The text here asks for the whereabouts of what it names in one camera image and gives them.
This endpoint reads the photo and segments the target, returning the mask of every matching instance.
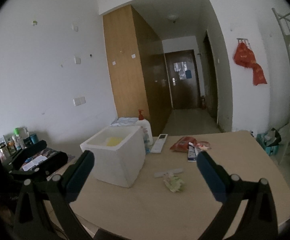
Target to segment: white foam box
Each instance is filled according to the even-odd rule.
[[[109,137],[123,138],[116,146],[106,146]],[[80,145],[95,156],[92,175],[122,187],[131,187],[145,160],[143,132],[140,126],[108,126]]]

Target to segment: desk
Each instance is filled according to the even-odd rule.
[[[193,135],[208,141],[214,161],[243,180],[267,178],[271,187],[278,223],[290,218],[290,189],[283,176],[247,131]],[[180,136],[168,137],[161,154],[146,155],[145,163],[134,185],[123,188],[88,177],[73,211],[87,221],[114,234],[132,240],[196,240],[213,220],[221,203],[215,201],[196,163],[187,161],[187,153],[169,148]],[[162,178],[154,173],[184,168],[178,174],[186,183],[184,192],[172,193]],[[242,217],[244,201],[230,227],[232,235]]]

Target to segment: door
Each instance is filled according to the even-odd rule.
[[[213,58],[212,47],[209,42],[208,35],[206,34],[204,41],[204,50],[207,61],[207,69],[208,69],[208,94],[206,95],[207,102],[207,110],[212,118],[217,119],[217,109],[218,109],[218,96],[217,96],[217,79],[216,79],[216,71],[215,64]]]
[[[200,107],[198,73],[193,50],[165,54],[174,109]]]

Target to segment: hook rack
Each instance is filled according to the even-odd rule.
[[[243,42],[243,43],[245,43],[245,45],[246,45],[250,50],[252,49],[251,45],[249,44],[248,39],[245,39],[245,38],[237,38],[237,40],[238,40],[238,43]]]

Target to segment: remote control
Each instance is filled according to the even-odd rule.
[[[156,142],[154,143],[152,149],[151,149],[151,153],[161,153],[162,152],[162,148],[164,146],[164,143],[166,141],[167,138],[167,134],[160,134],[156,140]]]

